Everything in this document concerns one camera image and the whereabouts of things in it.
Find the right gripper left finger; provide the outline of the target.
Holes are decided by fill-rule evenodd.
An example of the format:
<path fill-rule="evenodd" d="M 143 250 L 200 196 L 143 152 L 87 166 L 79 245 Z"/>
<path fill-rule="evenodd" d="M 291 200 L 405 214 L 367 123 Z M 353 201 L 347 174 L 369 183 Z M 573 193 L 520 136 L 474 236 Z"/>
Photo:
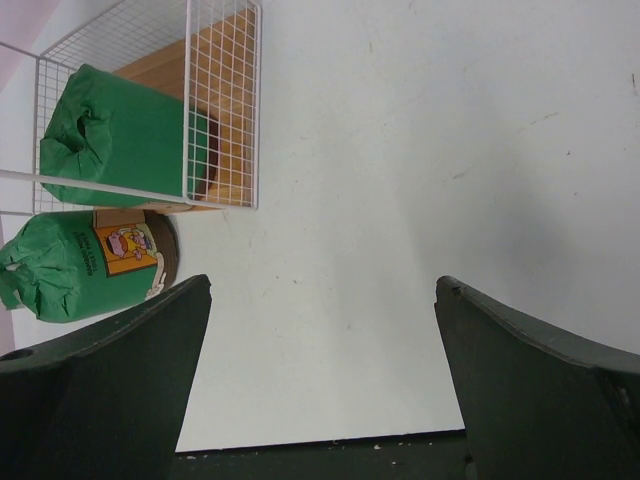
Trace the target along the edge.
<path fill-rule="evenodd" d="M 193 276 L 1 358 L 4 479 L 166 479 L 211 308 Z"/>

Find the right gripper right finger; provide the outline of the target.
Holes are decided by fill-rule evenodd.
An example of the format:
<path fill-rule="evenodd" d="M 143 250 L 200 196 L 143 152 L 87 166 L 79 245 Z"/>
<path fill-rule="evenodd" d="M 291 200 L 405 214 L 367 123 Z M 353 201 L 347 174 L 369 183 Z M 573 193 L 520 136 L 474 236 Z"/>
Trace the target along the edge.
<path fill-rule="evenodd" d="M 638 355 L 451 276 L 435 313 L 476 478 L 638 478 Z"/>

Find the green roll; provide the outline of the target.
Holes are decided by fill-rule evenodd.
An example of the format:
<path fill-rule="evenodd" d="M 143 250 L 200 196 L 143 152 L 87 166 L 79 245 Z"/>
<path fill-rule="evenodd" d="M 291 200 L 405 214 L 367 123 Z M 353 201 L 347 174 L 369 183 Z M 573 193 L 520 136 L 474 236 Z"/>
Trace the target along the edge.
<path fill-rule="evenodd" d="M 1 249 L 1 301 L 70 323 L 126 309 L 175 282 L 177 232 L 151 210 L 41 213 Z"/>
<path fill-rule="evenodd" d="M 84 64 L 40 140 L 40 172 L 199 200 L 217 176 L 218 131 L 205 112 Z"/>

